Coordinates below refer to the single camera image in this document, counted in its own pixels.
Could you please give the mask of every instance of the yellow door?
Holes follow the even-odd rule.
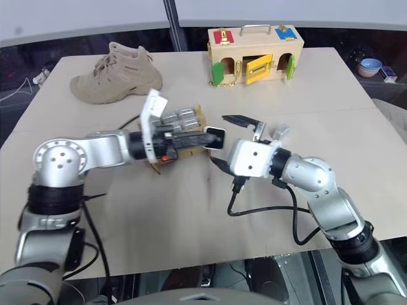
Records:
[[[265,55],[247,63],[246,84],[251,84],[269,75],[273,55]]]

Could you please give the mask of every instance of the wooden box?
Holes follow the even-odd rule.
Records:
[[[304,40],[292,25],[209,29],[213,86],[291,79]]]

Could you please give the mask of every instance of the gold chain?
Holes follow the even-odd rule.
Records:
[[[242,72],[242,62],[240,60],[238,60],[236,62],[235,65],[235,70],[236,70],[236,74],[235,74],[235,80],[228,83],[228,84],[218,84],[218,85],[214,85],[213,81],[210,81],[209,84],[212,87],[228,87],[228,86],[235,86],[236,82],[238,81],[239,77],[240,77],[240,73]]]

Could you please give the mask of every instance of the small door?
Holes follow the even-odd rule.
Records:
[[[269,75],[273,55],[265,55],[247,63],[246,84],[251,84]]]
[[[287,79],[293,78],[294,70],[295,70],[295,57],[294,57],[294,55],[291,55],[290,59],[288,60],[288,64],[287,64],[287,71],[286,71]]]

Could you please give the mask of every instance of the blue bowl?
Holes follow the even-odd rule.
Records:
[[[379,71],[382,65],[381,61],[374,58],[365,58],[361,61],[362,68],[368,71]]]

